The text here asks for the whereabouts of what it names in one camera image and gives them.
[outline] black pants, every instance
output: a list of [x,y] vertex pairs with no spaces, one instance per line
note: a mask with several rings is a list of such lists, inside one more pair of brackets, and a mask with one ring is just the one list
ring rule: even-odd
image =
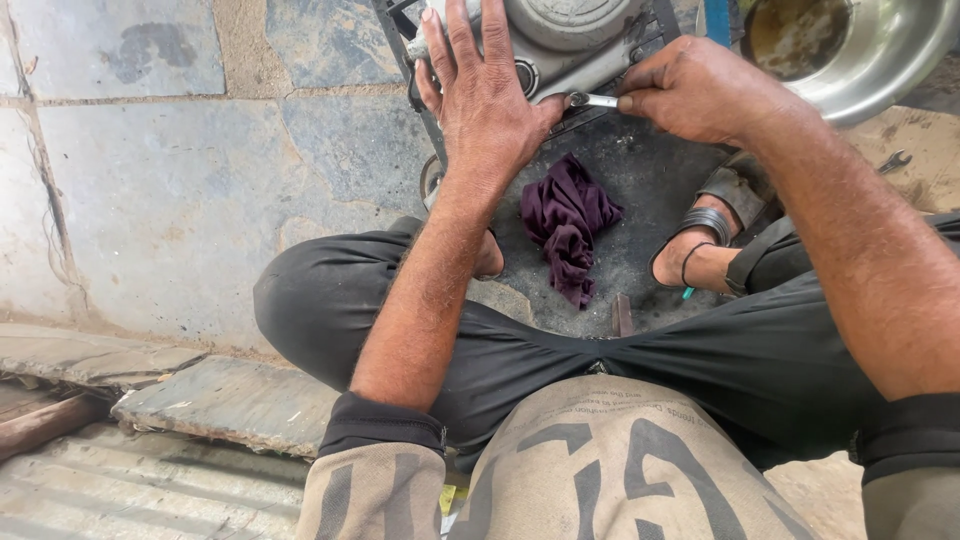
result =
[[[960,254],[960,214],[928,221]],[[420,227],[342,234],[280,254],[253,289],[256,322],[291,363],[337,390],[353,366],[397,265]],[[467,302],[440,396],[430,413],[470,470],[517,403],[602,360],[612,375],[683,392],[760,470],[846,449],[883,398],[844,346],[799,239],[755,265],[751,295],[675,325],[611,340],[539,331]]]

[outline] engine cover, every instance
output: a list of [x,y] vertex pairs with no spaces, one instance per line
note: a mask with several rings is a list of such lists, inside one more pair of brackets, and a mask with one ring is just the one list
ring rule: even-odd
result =
[[[427,0],[446,26],[445,0]],[[653,0],[504,0],[516,74],[532,103],[556,92],[589,92],[662,47]],[[477,46],[480,0],[467,0]],[[420,31],[407,44],[408,61],[428,58]]]

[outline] corrugated metal sheet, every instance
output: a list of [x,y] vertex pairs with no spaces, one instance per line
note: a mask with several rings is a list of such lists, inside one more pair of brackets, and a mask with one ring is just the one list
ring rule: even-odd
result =
[[308,469],[96,424],[0,465],[0,538],[292,538]]

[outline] metal basin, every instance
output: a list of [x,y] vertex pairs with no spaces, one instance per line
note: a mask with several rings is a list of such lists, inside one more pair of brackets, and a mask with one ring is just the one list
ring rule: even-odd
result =
[[960,0],[759,0],[741,51],[835,125],[906,95],[960,31]]

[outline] black sleeve cuff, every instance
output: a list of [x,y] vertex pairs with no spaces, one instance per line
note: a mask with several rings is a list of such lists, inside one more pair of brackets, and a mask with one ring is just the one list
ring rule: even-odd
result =
[[960,393],[924,394],[877,410],[857,433],[853,462],[868,482],[924,467],[960,467]]
[[412,443],[443,456],[444,435],[444,427],[429,414],[345,392],[333,404],[317,457],[378,443]]

